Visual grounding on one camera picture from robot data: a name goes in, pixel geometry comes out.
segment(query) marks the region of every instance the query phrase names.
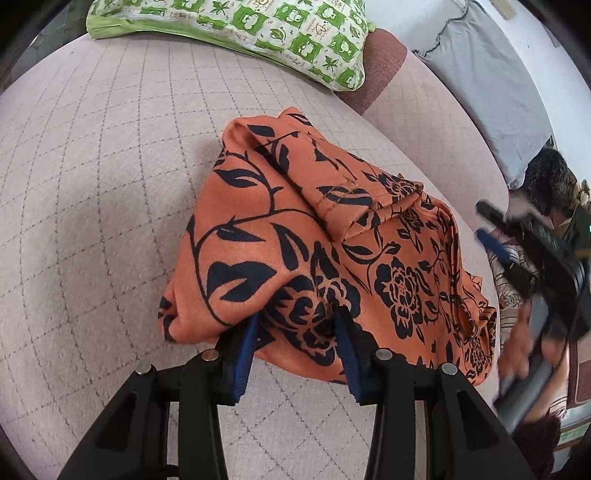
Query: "blue gripper pad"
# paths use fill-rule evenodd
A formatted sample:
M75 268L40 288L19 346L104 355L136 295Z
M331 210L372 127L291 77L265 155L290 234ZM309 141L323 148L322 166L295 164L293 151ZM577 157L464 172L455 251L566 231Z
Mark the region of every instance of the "blue gripper pad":
M338 311L335 316L335 337L336 353L343 363L349 391L359 403L363 397L361 389L361 365L357 359L357 353L353 347L353 342L351 341L345 321L342 319Z
M255 355L256 338L258 335L258 319L259 314L251 316L248 320L246 332L238 356L236 357L236 364L234 367L234 376L232 378L232 394L234 400L238 402L240 397L246 391L246 384L248 383L248 376L251 373L252 359Z
M512 263L507 250L499 243L499 241L493 237L490 233L479 228L476 230L476 238L484 245L488 250L493 252L499 259L501 265L507 265Z

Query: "black leaf print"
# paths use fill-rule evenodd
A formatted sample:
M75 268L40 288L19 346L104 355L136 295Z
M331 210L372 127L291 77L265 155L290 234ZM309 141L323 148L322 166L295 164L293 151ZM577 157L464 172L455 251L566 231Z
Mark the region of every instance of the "black leaf print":
M282 169L279 167L277 160L275 159L274 153L270 153L265 146L259 145L255 148L255 152L261 155L267 161L267 163L273 168L273 170L275 170L277 173L281 175L284 174Z
M320 150L317 148L314 149L314 153L316 155L316 161L330 161L330 158L324 155Z
M173 322L173 320L176 317L177 317L176 315L166 315L166 317L164 317L162 320L162 327L164 329L164 340L166 340L169 343L176 342L174 340L174 338L172 337L172 335L170 335L170 332L169 332L170 324Z
M462 291L465 293L466 297L470 300L476 301L476 297L469 291L466 290L466 287L462 286Z
M337 262L340 265L339 253L336 251L335 247L332 248L330 256L333 258L335 262Z
M433 247L433 251L438 254L441 250L439 249L439 245L437 244L437 242L431 238L431 246Z
M298 237L294 232L292 232L283 225L279 225L277 223L271 223L271 225L275 229L275 233L279 238L279 245L281 247L281 258L283 258L283 263L288 268L288 270L293 271L299 265L296 251L291 246L290 240L292 240L296 244L297 248L301 252L301 256L303 257L304 261L308 261L310 252L308 251L308 247L300 237Z
M371 255L372 251L367 248L364 247L363 245L345 245L343 244L343 248L345 250L348 250L350 252L353 252L354 254L358 254L358 255Z
M388 255L396 255L399 251L400 245L398 245L396 242L389 242L388 244L386 244L385 253L387 253Z
M429 311L432 314L436 315L439 312L439 310L437 309L437 307L435 306L435 304L431 300L427 300L425 302L425 305L427 306L427 308L429 309Z
M357 155L352 154L351 152L347 152L352 158L354 158L357 161L360 161L362 163L366 163L366 161L363 158L359 158Z
M314 290L314 284L312 283L312 280L305 275L298 275L296 278L292 278L285 286L293 288L298 293L301 291Z
M225 181L228 185L232 187L237 187L239 189L245 189L247 187L254 187L256 183L252 180L247 180L246 178L252 178L256 180L260 180L259 176L251 172L250 170L246 170L245 168L235 168L234 170L214 170L220 178Z
M238 228L231 223L221 225L216 232L217 236L222 240L228 240L231 242L264 242L265 240L248 233L245 230Z
M446 361L450 364L453 363L453 348L452 348L452 343L451 341L447 341L447 345L445 346L445 355L446 355Z
M376 228L380 223L381 223L381 220L379 219L379 215L374 212L374 215L371 219L370 228Z
M373 255L373 252L367 247L363 247L362 245L346 245L346 244L342 244L342 247L343 247L343 250L345 251L345 253L347 254L347 256L359 265L369 265L372 261L374 261L374 259L371 257L370 258L361 258L358 256L358 255L363 255L363 256Z
M423 345L425 344L425 336L423 335L423 331L421 330L421 327L419 327L417 325L417 336L418 339L422 341Z
M349 269L349 267L345 266L346 271L349 273L349 275L351 275L351 278L353 280L355 280L355 283L357 285L359 285L362 289L364 289L367 293L371 293L371 290L369 288L367 288L367 286L365 285L365 283L363 283L361 281L361 279L355 275L353 272L351 272L351 270Z
M349 175L351 175L351 177L353 177L353 179L357 180L357 177L355 176L355 174L349 169L349 167L345 163L343 163L342 160L339 160L338 158L335 158L335 160L341 167L343 167L346 171L349 172Z
M290 117L298 120L299 123L307 125L308 127L311 127L312 124L310 123L310 121L302 114L300 113L288 113L287 115L289 115Z
M364 189L355 189L350 192L345 187L325 185L322 187L316 187L316 190L324 195L327 200L340 203L341 205L362 205L369 207L372 204L372 199L369 196L369 193L367 193ZM339 197L333 192L346 193L347 196Z
M170 301L168 301L168 299L165 299L164 297L162 297L160 299L160 306L158 308L163 309L163 310L167 310L171 306L173 306L173 304Z
M287 148L287 145L282 145L279 149L279 166L285 173L290 169L290 159L288 158L289 152L290 149Z
M421 286L421 288L423 289L423 292L425 292L427 295L429 295L430 297L433 297L433 292L431 291L431 289L429 288L429 284L427 283L427 281L425 280L425 277L423 277L423 272L421 272L418 268L415 268L415 271L417 273L417 280L419 285Z
M363 175L365 175L365 178L368 179L369 181L378 181L377 177L375 175L373 175L372 173L367 173L366 171L362 172Z
M357 219L357 223L361 226L367 226L369 218L369 211L365 212L361 217Z
M247 301L276 273L269 265L260 262L247 261L235 265L214 262L207 271L206 298L211 297L214 291L226 283L243 280L225 293L222 300Z
M248 125L248 129L255 135L260 135L261 137L275 136L275 131L266 125Z
M373 227L373 229L374 229L375 242L378 244L378 246L380 247L380 249L383 249L383 247L384 247L384 237L382 237L382 234L379 233L379 228L378 228L377 225L375 227Z
M193 239L193 234L195 232L195 216L194 215L191 215L191 218L187 222L186 231L187 231L187 233L189 233L189 235L191 237L191 246L194 247L195 246L195 242Z
M399 228L397 231L400 238L402 238L403 240L410 240L410 233L408 233L407 230L405 230L404 228Z
M372 199L371 197L344 197L339 203L343 205L362 205L369 207L372 204Z
M340 187L338 185L337 186L324 185L322 187L316 187L316 190L318 190L322 195L324 195L327 198L328 198L328 195L330 195L330 192L341 192L341 193L348 193L349 192L345 187Z
M259 325L259 329L258 329L258 336L256 339L256 347L255 350L260 350L261 348L269 345L269 343L274 342L275 341L275 337L273 337L273 335L271 335L266 328L264 328L263 326Z
M324 276L329 280L339 277L339 271L330 262L326 251L318 240L314 242L314 254L310 263L310 274L313 278L316 276L316 265L320 267Z

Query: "metal screw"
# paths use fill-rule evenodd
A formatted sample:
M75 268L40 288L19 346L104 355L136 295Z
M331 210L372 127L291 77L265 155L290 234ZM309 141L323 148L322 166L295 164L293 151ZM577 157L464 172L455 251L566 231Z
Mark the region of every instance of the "metal screw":
M380 348L375 352L375 356L378 360L390 360L393 357L392 352L387 348Z
M139 361L138 366L135 367L135 373L138 375L147 375L152 370L152 364L147 361L146 359L142 359Z
M203 358L206 362L213 362L219 358L220 354L216 349L210 348L209 350L205 350L201 354L201 358Z
M441 371L446 375L455 375L457 374L457 367L454 364L443 364Z

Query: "sofa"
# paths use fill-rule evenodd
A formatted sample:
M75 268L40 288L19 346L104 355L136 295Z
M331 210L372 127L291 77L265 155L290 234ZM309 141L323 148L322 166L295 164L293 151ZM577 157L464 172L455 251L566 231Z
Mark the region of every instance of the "sofa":
M368 37L365 64L366 85L339 98L184 38L86 35L0 96L0 425L35 478L57 477L140 360L167 368L204 348L163 342L155 316L220 135L238 116L298 107L329 141L423 182L450 205L464 267L498 307L473 234L477 200L508 203L492 155L392 35ZM497 388L493 370L478 390L490 403ZM170 462L177 415L173 406ZM373 416L343 385L255 360L242 401L220 408L230 477L361 478Z

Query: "green patterned pillow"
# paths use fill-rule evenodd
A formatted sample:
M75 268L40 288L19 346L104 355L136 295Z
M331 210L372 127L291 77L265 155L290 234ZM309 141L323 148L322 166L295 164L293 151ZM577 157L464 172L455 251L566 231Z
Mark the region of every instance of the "green patterned pillow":
M280 63L331 90L365 80L365 0L95 0L86 26L92 38L185 35Z

